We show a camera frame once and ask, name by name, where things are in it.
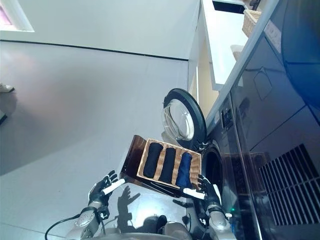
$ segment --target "gray floor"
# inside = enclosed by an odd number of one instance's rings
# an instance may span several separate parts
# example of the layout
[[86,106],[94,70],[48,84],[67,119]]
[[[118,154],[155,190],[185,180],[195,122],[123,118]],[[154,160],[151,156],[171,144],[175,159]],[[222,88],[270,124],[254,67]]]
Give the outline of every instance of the gray floor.
[[[188,63],[27,43],[1,42],[0,50],[0,81],[16,88],[0,94],[8,115],[0,125],[0,238],[44,239],[51,224],[86,206],[95,182],[120,171],[134,134],[161,140],[164,96],[187,87]],[[131,197],[140,194],[128,206],[129,226],[143,230],[161,214],[182,221],[185,209],[172,198],[126,185]],[[109,220],[126,185],[111,196]]]

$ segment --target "washing machine door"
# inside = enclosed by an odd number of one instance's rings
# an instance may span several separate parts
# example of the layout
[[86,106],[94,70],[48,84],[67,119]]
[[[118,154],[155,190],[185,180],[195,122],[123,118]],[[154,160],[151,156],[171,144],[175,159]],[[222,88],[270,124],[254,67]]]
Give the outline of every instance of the washing machine door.
[[166,134],[186,149],[197,151],[206,142],[204,115],[186,90],[174,88],[164,98],[162,123]]

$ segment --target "rolled cloth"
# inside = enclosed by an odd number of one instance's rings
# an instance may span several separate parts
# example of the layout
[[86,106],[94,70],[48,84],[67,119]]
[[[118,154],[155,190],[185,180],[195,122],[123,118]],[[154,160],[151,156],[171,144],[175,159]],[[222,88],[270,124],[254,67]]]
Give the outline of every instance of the rolled cloth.
[[176,150],[169,147],[165,150],[165,157],[159,181],[171,184],[172,173],[174,171]]
[[178,176],[176,177],[175,185],[183,188],[192,188],[190,181],[190,167],[192,156],[188,152],[182,154]]
[[160,153],[164,147],[157,142],[152,142],[149,145],[148,156],[146,157],[143,175],[148,178],[153,178],[156,173],[157,163]]

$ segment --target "white fingertip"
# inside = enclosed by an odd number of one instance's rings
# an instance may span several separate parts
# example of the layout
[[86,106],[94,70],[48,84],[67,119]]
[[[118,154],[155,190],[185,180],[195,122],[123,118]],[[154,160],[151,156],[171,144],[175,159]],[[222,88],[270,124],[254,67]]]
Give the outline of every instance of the white fingertip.
[[121,178],[116,182],[111,183],[110,186],[106,187],[105,189],[103,189],[102,191],[104,192],[105,195],[111,193],[113,190],[115,190],[116,188],[118,188],[119,186],[121,186],[122,184],[124,184],[126,181]]
[[197,192],[195,189],[184,188],[182,190],[185,194],[195,197],[197,199],[205,199],[205,194],[202,192]]
[[218,186],[217,186],[216,184],[213,184],[213,188],[214,188],[215,193],[218,195],[218,198],[219,198],[219,200],[220,200],[220,205],[222,205],[221,195],[220,195]]

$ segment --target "vent grille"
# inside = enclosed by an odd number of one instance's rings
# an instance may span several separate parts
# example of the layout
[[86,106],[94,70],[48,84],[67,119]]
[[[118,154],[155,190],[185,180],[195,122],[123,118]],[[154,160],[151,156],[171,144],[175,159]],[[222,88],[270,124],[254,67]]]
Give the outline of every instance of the vent grille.
[[303,144],[259,170],[277,226],[320,222],[320,178]]

